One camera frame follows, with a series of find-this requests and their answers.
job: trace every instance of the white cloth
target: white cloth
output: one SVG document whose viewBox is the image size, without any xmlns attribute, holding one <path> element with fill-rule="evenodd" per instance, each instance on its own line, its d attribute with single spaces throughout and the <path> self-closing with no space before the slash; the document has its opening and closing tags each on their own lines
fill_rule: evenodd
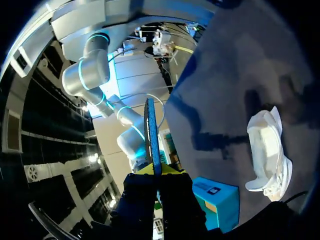
<svg viewBox="0 0 320 240">
<path fill-rule="evenodd" d="M 247 126 L 256 179 L 245 187 L 251 192 L 263 191 L 271 201 L 284 196 L 292 176 L 293 165 L 284 155 L 281 143 L 282 130 L 276 107 L 258 112 Z"/>
</svg>

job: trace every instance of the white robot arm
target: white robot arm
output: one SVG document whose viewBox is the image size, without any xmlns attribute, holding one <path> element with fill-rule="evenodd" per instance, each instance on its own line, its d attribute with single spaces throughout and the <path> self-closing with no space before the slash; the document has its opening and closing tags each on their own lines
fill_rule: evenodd
<svg viewBox="0 0 320 240">
<path fill-rule="evenodd" d="M 145 153 L 144 118 L 116 95 L 107 99 L 99 88 L 110 79 L 108 45 L 107 35 L 98 33 L 90 36 L 80 61 L 64 70 L 62 84 L 69 95 L 79 96 L 96 106 L 104 117 L 115 113 L 122 125 L 130 126 L 117 138 L 117 144 L 127 155 L 132 170 L 135 171 L 136 166 L 145 163 L 145 158 L 142 157 Z"/>
</svg>

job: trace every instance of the yellow object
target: yellow object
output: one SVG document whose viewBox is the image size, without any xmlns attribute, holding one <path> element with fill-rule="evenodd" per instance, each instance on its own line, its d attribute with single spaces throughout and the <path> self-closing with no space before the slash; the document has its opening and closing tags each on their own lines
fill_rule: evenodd
<svg viewBox="0 0 320 240">
<path fill-rule="evenodd" d="M 183 173 L 186 172 L 185 170 L 182 171 L 182 172 L 178 172 L 178 171 L 174 170 L 172 167 L 169 167 L 165 163 L 161 163 L 161 169 L 162 169 L 162 175 L 166 175 L 166 174 L 183 174 Z M 153 164 L 150 163 L 148 166 L 146 166 L 145 168 L 141 169 L 140 171 L 137 171 L 135 174 L 138 174 L 138 175 L 143 175 L 143 174 L 153 175 L 154 174 Z"/>
<path fill-rule="evenodd" d="M 193 53 L 194 53 L 194 51 L 192 51 L 191 49 L 185 48 L 185 47 L 183 47 L 183 46 L 175 46 L 175 48 L 176 48 L 176 49 L 179 49 L 179 50 L 182 50 L 182 51 L 185 51 L 185 52 L 188 52 L 188 53 L 190 53 L 190 54 L 193 54 Z"/>
<path fill-rule="evenodd" d="M 212 212 L 217 213 L 217 208 L 216 208 L 215 205 L 213 205 L 213 204 L 211 204 L 211 203 L 209 203 L 209 202 L 207 202 L 207 201 L 204 201 L 204 204 L 205 204 L 205 206 L 206 206 L 208 209 L 210 209 Z"/>
</svg>

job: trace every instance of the gray table surface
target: gray table surface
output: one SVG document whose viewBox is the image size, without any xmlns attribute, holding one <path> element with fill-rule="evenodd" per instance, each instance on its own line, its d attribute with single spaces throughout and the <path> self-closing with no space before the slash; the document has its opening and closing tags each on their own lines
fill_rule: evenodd
<svg viewBox="0 0 320 240">
<path fill-rule="evenodd" d="M 268 6 L 247 0 L 219 10 L 165 105 L 183 168 L 191 178 L 239 186 L 240 224 L 252 218 L 270 201 L 245 188 L 256 178 L 247 124 L 276 105 L 293 163 L 283 200 L 307 190 L 319 157 L 319 89 L 294 34 Z"/>
</svg>

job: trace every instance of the cyan box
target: cyan box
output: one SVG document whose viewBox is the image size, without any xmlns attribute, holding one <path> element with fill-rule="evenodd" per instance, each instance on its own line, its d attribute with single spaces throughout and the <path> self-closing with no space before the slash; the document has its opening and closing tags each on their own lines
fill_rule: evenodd
<svg viewBox="0 0 320 240">
<path fill-rule="evenodd" d="M 223 233 L 227 233 L 238 225 L 238 186 L 197 177 L 193 180 L 192 190 L 205 212 L 205 226 L 208 230 L 220 228 Z"/>
</svg>

